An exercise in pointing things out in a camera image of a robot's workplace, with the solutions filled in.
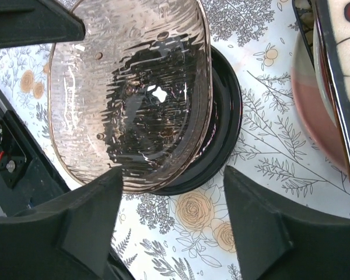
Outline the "square floral ceramic plate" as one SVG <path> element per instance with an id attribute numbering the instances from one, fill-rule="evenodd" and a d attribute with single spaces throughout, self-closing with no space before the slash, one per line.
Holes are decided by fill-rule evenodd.
<path id="1" fill-rule="evenodd" d="M 314 1 L 313 9 L 350 180 L 350 1 Z"/>

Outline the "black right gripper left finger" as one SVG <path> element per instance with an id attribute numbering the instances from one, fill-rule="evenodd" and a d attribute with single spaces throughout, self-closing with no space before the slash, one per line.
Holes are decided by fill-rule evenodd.
<path id="1" fill-rule="evenodd" d="M 0 279 L 102 279 L 123 191 L 119 168 L 0 217 Z"/>

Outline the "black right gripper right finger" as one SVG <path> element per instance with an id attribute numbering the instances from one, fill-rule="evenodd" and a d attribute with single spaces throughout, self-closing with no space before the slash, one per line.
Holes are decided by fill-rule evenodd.
<path id="1" fill-rule="evenodd" d="M 223 184 L 243 279 L 350 279 L 350 219 L 298 204 L 232 166 Z"/>

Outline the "black round plate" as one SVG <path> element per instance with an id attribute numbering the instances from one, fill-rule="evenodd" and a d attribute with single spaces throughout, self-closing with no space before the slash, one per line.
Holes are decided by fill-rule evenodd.
<path id="1" fill-rule="evenodd" d="M 214 177 L 235 148 L 242 125 L 242 90 L 236 73 L 215 47 L 212 54 L 213 105 L 208 132 L 197 157 L 172 183 L 152 194 L 171 196 L 192 191 Z"/>

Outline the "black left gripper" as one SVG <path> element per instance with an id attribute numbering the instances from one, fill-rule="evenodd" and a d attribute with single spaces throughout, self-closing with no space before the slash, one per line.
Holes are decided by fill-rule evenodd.
<path id="1" fill-rule="evenodd" d="M 0 89 L 0 216 L 70 191 Z"/>

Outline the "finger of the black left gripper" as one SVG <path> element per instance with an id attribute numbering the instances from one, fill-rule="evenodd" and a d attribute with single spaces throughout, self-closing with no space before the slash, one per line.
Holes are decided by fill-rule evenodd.
<path id="1" fill-rule="evenodd" d="M 0 1 L 0 49 L 84 38 L 82 19 L 57 1 Z"/>

